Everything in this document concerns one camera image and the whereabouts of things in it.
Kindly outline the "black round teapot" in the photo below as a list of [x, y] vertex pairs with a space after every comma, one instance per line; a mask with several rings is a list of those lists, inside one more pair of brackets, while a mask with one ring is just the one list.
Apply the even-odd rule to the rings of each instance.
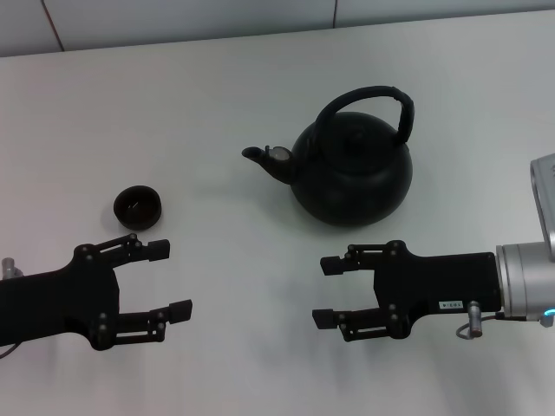
[[[401, 106], [397, 127], [371, 114], [348, 112], [358, 101], [390, 98]], [[365, 226], [394, 212], [413, 178], [408, 148], [413, 100], [390, 86], [357, 88], [327, 104], [294, 146], [248, 146], [243, 157], [288, 185], [314, 218], [331, 225]]]

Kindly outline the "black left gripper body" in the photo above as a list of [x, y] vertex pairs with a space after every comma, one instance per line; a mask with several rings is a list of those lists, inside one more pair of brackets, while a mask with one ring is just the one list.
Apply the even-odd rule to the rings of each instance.
[[0, 347], [75, 333], [107, 350], [118, 313], [113, 267], [95, 246], [81, 245], [59, 270], [0, 281]]

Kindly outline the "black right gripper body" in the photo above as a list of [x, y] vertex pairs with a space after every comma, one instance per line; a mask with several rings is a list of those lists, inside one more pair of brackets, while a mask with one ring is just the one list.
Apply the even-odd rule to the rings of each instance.
[[394, 339], [410, 335], [427, 315], [466, 313], [476, 302], [482, 312], [501, 310], [501, 289], [491, 252], [420, 257], [402, 241], [387, 245], [374, 266], [380, 312], [375, 325]]

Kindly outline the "small dark teacup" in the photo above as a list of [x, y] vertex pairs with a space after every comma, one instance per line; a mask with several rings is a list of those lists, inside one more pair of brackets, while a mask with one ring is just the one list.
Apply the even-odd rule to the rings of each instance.
[[127, 229], [144, 231], [160, 220], [162, 203], [159, 193], [153, 188], [134, 185], [118, 194], [113, 211], [121, 225]]

